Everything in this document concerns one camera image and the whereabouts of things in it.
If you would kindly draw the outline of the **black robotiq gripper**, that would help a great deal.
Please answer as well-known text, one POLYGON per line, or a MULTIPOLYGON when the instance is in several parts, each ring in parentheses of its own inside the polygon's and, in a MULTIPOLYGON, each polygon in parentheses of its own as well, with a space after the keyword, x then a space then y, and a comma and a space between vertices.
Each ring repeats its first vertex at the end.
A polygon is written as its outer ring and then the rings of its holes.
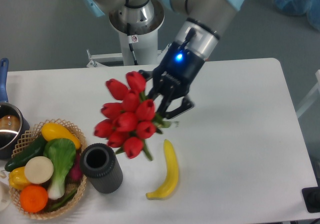
POLYGON ((180 44, 174 41, 159 66, 154 70, 140 69, 138 71, 147 83, 150 82, 152 84, 147 94, 145 90, 139 94, 140 100, 155 100, 157 97, 162 96, 162 101, 156 113, 167 120, 189 111, 195 104, 187 94, 191 83, 204 63, 205 61, 202 58, 188 48, 180 48, 180 44), (172 101, 181 97, 180 106, 168 111, 172 101))

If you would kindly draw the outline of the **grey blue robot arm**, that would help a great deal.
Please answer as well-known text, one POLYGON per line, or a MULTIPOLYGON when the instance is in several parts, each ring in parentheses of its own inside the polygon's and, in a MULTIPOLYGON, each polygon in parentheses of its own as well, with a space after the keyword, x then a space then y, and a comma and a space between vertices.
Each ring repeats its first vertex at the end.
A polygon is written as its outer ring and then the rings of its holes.
POLYGON ((142 71, 153 85, 150 99, 162 96, 158 113, 172 119, 193 108, 188 93, 244 0, 83 0, 97 16, 107 16, 118 32, 126 66, 154 64, 142 71), (186 15, 173 42, 158 59, 158 29, 164 9, 186 15))

